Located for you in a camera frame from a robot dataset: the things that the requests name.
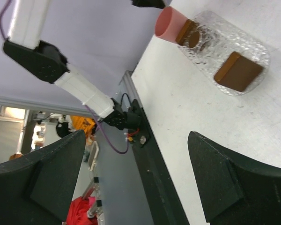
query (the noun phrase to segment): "black cable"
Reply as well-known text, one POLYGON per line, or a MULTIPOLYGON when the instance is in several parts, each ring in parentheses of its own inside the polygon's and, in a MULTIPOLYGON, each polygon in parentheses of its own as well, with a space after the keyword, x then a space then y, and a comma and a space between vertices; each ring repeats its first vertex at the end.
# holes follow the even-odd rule
POLYGON ((130 104, 130 106, 131 106, 131 105, 132 105, 132 102, 131 102, 130 97, 129 97, 129 95, 128 95, 127 93, 122 94, 121 106, 123 105, 123 100, 124 100, 124 96, 125 96, 125 95, 127 96, 128 101, 129 101, 129 104, 130 104))
MULTIPOLYGON (((54 113, 51 113, 49 116, 47 116, 47 117, 44 118, 44 119, 38 120, 36 123, 41 124, 41 122, 43 122, 43 120, 49 118, 49 117, 52 116, 52 115, 54 115, 54 113)), ((35 125, 35 123, 30 123, 30 124, 24 126, 24 127, 22 128, 22 132, 25 130, 26 127, 29 127, 29 126, 32 125, 32 124, 35 125)))

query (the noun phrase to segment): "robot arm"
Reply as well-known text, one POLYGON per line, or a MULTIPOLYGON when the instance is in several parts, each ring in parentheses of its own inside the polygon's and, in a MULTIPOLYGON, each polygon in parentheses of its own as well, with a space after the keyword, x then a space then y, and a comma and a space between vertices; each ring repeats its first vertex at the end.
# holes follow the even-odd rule
POLYGON ((90 83, 59 49, 40 40, 51 0, 17 0, 8 40, 3 45, 6 55, 38 79, 55 84, 72 94, 88 108, 118 129, 136 128, 138 117, 123 112, 120 105, 90 83))

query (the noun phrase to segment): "clear plastic tray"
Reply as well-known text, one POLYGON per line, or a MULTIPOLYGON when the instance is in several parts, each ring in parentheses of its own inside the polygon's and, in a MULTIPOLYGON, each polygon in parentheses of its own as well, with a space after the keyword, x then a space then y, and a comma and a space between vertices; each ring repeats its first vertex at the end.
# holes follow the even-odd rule
POLYGON ((198 44, 194 48, 189 48, 186 39, 185 46, 178 47, 222 92, 231 96, 242 95, 250 92, 263 81, 268 72, 270 54, 260 41, 211 11, 198 14, 194 21, 199 23, 197 30, 201 34, 198 44), (263 72, 244 92, 221 86, 214 80, 216 72, 234 51, 264 67, 263 72))

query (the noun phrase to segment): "red bag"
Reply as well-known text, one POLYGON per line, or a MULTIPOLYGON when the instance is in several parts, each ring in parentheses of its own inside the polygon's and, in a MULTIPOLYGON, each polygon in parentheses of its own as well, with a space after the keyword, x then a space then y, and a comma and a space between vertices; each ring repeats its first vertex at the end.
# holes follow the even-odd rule
POLYGON ((89 219, 87 211, 89 210, 89 201, 82 197, 72 201, 69 213, 67 215, 67 225, 97 225, 97 218, 89 219))

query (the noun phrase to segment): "white table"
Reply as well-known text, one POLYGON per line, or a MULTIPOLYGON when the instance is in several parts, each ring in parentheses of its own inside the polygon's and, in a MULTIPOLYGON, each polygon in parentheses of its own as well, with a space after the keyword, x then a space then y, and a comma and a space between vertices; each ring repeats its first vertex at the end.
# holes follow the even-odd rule
POLYGON ((258 161, 281 167, 281 0, 173 0, 188 16, 211 10, 260 39, 270 71, 252 92, 231 97, 175 46, 153 37, 133 82, 190 224, 206 224, 188 154, 197 131, 258 161))

